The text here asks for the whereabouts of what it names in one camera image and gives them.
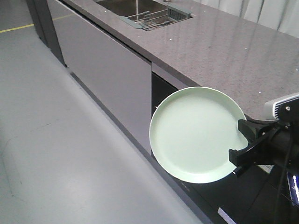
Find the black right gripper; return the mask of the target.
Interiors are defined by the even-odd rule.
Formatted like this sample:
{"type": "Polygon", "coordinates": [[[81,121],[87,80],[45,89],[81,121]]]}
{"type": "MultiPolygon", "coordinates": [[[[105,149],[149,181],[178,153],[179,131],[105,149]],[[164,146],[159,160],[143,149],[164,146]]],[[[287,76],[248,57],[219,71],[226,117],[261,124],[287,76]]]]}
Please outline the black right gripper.
{"type": "Polygon", "coordinates": [[[251,166],[278,165],[283,167],[287,159],[286,170],[290,173],[299,171],[299,123],[280,128],[269,138],[261,137],[278,127],[278,122],[255,119],[239,119],[238,130],[250,143],[241,150],[230,149],[229,161],[236,166],[232,173],[239,178],[251,166]]]}

